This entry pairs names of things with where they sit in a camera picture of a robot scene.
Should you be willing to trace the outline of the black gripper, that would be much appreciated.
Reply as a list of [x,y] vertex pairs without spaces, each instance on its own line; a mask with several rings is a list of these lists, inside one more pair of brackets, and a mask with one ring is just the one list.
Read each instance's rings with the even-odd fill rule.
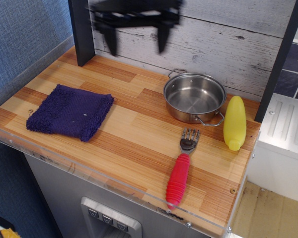
[[117,28],[157,28],[158,50],[165,49],[170,29],[179,24],[181,0],[100,0],[89,4],[96,29],[103,35],[111,55],[117,55]]

